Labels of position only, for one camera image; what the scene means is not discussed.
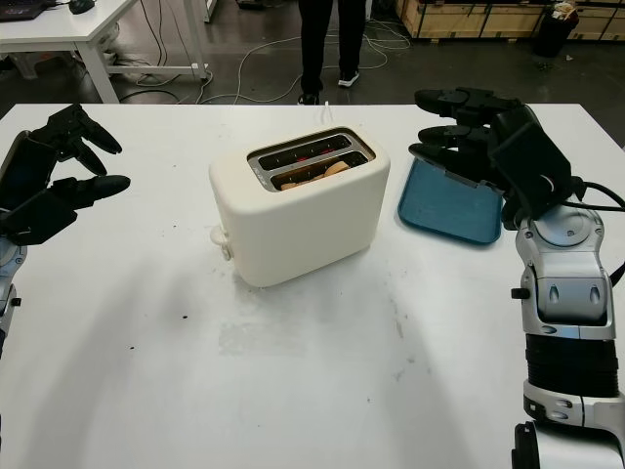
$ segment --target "floor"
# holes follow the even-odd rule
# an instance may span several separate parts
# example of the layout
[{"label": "floor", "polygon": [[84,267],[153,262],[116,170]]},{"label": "floor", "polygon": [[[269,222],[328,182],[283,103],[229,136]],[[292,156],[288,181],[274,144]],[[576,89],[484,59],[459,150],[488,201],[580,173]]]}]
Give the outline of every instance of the floor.
[{"label": "floor", "polygon": [[[163,8],[162,37],[167,47],[167,64],[187,64],[185,49],[171,15],[175,13],[182,38],[190,45],[184,22],[182,0],[161,0]],[[148,16],[157,32],[158,1],[144,0]],[[251,49],[262,44],[297,37],[299,12],[295,0],[268,0],[262,12],[239,10],[234,0],[218,0],[213,20],[202,24],[202,47],[213,81],[205,87],[202,99],[233,94],[237,89],[237,71],[241,60]],[[386,21],[396,21],[392,16]],[[420,88],[472,86],[496,90],[502,96],[518,97],[527,103],[580,103],[622,147],[625,145],[625,46],[621,44],[569,43],[550,66],[539,66],[527,42],[442,41],[439,45],[423,42],[406,44],[384,29],[405,34],[401,26],[376,22],[367,26],[373,47],[384,51],[387,58],[365,41],[362,46],[361,79],[349,91],[339,89],[336,68],[323,72],[326,84],[321,99],[336,105],[411,104],[412,94]],[[336,12],[330,25],[337,27]],[[396,42],[379,42],[394,39]],[[328,37],[326,64],[338,61],[336,38]],[[396,50],[381,49],[381,46]],[[156,64],[158,49],[146,24],[141,4],[120,22],[120,34],[112,45],[119,57]],[[93,84],[84,69],[77,65],[42,64],[36,80],[22,79],[16,70],[0,73],[0,116],[16,103],[98,103]],[[241,95],[256,100],[271,100],[285,95],[300,73],[299,41],[292,40],[260,49],[249,56],[241,72]],[[140,88],[139,76],[113,78],[113,86],[122,97]],[[161,93],[131,97],[125,103],[193,104],[199,86],[191,77],[153,88],[170,91],[176,98]],[[276,104],[294,104],[299,85]],[[208,104],[229,104],[233,96]],[[239,99],[240,104],[251,104]]]}]

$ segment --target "robotic arm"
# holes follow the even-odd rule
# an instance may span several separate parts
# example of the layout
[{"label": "robotic arm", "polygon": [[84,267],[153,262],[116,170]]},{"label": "robotic arm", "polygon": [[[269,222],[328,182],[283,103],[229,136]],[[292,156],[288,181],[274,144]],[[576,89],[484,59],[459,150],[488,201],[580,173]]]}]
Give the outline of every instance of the robotic arm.
[{"label": "robotic arm", "polygon": [[[469,88],[419,91],[417,106],[458,125],[419,133],[417,157],[470,185],[501,192],[502,222],[517,231],[528,379],[515,431],[515,469],[625,467],[625,396],[618,390],[611,277],[597,210],[625,211],[614,192],[572,177],[570,164],[518,100]],[[621,207],[580,203],[599,189]]]},{"label": "robotic arm", "polygon": [[[125,176],[107,176],[102,162],[83,142],[109,153],[121,146],[80,105],[67,107],[32,132],[21,132],[0,166],[0,358],[14,308],[21,304],[13,276],[29,244],[41,244],[73,223],[75,210],[124,191]],[[76,158],[96,176],[66,178],[50,185],[57,161]]]}]

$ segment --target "toaster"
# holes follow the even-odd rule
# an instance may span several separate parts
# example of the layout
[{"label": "toaster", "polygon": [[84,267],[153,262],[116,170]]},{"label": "toaster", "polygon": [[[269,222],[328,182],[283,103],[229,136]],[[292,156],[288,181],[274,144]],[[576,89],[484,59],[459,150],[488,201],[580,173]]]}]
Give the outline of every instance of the toaster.
[{"label": "toaster", "polygon": [[348,127],[225,155],[209,169],[222,224],[211,232],[253,286],[270,286],[367,247],[390,161]]}]

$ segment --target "table surface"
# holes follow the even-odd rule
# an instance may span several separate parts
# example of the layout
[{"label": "table surface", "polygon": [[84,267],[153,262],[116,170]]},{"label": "table surface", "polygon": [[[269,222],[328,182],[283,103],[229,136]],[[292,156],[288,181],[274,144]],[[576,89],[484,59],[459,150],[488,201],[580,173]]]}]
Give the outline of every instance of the table surface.
[{"label": "table surface", "polygon": [[[59,108],[14,107],[0,154]],[[474,247],[396,216],[407,147],[441,119],[412,106],[85,108],[124,148],[109,172],[133,182],[29,248],[16,275],[23,303],[0,362],[3,469],[509,467],[527,419],[514,234]],[[582,107],[533,108],[575,174],[625,192],[625,155]],[[392,160],[374,242],[284,284],[247,286],[209,241],[210,161],[331,119]],[[89,177],[71,161],[55,174],[68,175]],[[612,270],[625,217],[604,221]]]},{"label": "table surface", "polygon": [[63,5],[32,21],[0,22],[0,44],[91,41],[136,1],[98,0],[94,8],[80,15],[73,15]]}]

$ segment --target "laptop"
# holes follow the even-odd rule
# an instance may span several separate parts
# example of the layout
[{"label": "laptop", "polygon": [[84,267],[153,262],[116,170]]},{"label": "laptop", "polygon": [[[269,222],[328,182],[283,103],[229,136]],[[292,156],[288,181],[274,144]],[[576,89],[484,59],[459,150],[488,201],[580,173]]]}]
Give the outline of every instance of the laptop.
[{"label": "laptop", "polygon": [[0,21],[34,20],[49,6],[48,0],[0,0]]}]

